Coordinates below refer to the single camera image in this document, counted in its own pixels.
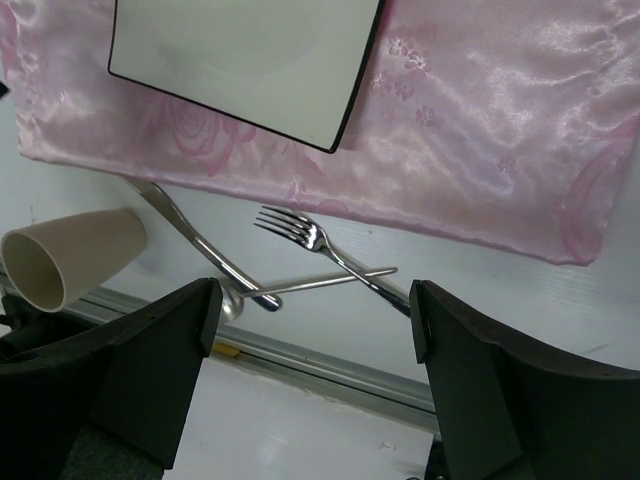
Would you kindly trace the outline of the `beige paper cup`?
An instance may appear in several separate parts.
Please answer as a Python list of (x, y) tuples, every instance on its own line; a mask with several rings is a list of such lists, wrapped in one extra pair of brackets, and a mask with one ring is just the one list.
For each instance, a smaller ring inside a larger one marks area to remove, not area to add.
[(132, 211), (103, 210), (9, 231), (1, 259), (24, 299), (55, 313), (117, 275), (146, 246), (146, 230)]

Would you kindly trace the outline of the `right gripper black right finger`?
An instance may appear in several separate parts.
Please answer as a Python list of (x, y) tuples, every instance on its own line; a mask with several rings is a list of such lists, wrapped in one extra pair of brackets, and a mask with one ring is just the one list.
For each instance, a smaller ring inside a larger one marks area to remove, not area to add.
[(548, 345), (430, 281), (410, 292), (440, 437), (430, 479), (635, 479), (639, 374)]

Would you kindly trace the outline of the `white square plate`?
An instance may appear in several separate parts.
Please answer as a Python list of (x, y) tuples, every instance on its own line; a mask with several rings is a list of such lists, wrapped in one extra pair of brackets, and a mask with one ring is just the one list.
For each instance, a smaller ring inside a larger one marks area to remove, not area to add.
[(118, 1), (110, 74), (332, 154), (384, 4)]

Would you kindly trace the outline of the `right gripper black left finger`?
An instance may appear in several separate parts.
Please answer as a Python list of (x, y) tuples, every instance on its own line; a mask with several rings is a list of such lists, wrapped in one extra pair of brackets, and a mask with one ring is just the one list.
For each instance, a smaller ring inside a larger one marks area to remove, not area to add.
[(92, 325), (3, 298), (1, 475), (160, 479), (175, 462), (222, 291), (203, 278)]

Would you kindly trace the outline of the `pink rose satin cloth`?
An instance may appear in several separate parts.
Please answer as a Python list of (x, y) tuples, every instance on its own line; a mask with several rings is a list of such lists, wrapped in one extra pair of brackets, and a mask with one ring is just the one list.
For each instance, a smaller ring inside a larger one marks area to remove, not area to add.
[(5, 1), (30, 159), (585, 266), (639, 131), (635, 1), (392, 1), (325, 154), (109, 74), (111, 1)]

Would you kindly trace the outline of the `silver fork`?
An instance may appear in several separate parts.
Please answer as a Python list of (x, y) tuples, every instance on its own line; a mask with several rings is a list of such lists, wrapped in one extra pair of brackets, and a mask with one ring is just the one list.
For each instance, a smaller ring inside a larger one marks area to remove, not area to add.
[(406, 296), (401, 296), (375, 279), (370, 280), (355, 261), (348, 259), (344, 253), (332, 245), (324, 228), (309, 216), (293, 210), (264, 205), (258, 212), (253, 225), (284, 238), (309, 252), (321, 254), (330, 259), (369, 290), (383, 298), (396, 311), (407, 318), (411, 316), (410, 304)]

